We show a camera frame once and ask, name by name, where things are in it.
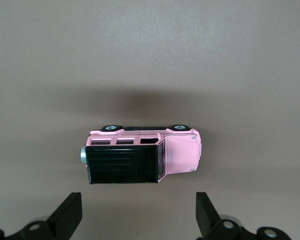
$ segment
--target black plastic bracket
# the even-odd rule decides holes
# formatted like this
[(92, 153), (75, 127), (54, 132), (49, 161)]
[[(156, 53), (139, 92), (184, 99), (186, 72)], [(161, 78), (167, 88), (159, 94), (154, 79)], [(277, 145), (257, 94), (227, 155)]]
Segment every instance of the black plastic bracket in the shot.
[(196, 193), (195, 204), (195, 217), (202, 235), (197, 240), (291, 240), (274, 227), (260, 227), (253, 234), (233, 220), (221, 219), (205, 192)]
[(0, 229), (0, 240), (69, 240), (81, 219), (81, 193), (73, 192), (46, 221), (33, 221), (10, 236)]

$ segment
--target toy car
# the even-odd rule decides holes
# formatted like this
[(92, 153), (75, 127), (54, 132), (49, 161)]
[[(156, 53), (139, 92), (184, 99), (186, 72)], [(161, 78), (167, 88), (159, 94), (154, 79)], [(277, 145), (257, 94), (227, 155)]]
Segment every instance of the toy car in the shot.
[(108, 125), (91, 131), (81, 149), (90, 184), (158, 183), (168, 174), (195, 171), (200, 156), (199, 132), (181, 124)]

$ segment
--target die-cast model car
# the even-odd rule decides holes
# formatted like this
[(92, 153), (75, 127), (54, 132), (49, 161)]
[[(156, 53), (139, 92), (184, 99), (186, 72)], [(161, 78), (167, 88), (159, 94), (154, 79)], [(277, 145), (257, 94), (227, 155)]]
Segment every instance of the die-cast model car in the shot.
[(199, 132), (186, 125), (108, 125), (90, 132), (81, 161), (90, 184), (158, 183), (168, 174), (195, 171), (201, 146)]

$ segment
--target silver wheel rim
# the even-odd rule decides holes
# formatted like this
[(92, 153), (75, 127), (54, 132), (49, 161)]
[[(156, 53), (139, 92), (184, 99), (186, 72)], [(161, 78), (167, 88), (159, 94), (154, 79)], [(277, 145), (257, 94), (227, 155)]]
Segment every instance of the silver wheel rim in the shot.
[(87, 164), (86, 146), (83, 146), (83, 147), (81, 148), (80, 157), (81, 157), (81, 162), (82, 162), (83, 164)]
[(186, 129), (186, 126), (183, 126), (183, 125), (176, 125), (174, 126), (175, 129), (178, 129), (178, 130), (184, 130)]
[(114, 125), (106, 126), (106, 127), (105, 127), (106, 130), (114, 130), (114, 129), (116, 129), (116, 128), (117, 128), (117, 127), (114, 126)]
[(264, 230), (264, 233), (269, 236), (270, 238), (276, 238), (277, 234), (275, 233), (275, 231), (271, 230), (271, 229), (266, 229)]

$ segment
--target metal screw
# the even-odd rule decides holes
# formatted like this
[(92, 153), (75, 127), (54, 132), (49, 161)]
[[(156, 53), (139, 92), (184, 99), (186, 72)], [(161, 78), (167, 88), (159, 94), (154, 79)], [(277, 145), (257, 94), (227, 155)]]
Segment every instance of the metal screw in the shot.
[(266, 229), (264, 230), (265, 235), (267, 235), (270, 238), (276, 238), (277, 234), (275, 233), (275, 231), (271, 230), (271, 229)]
[(37, 230), (39, 227), (40, 227), (39, 224), (35, 224), (35, 225), (32, 225), (31, 227), (29, 227), (29, 230), (34, 231), (34, 230)]
[(227, 229), (233, 229), (234, 228), (233, 223), (230, 222), (230, 221), (223, 222), (223, 226), (225, 226)]

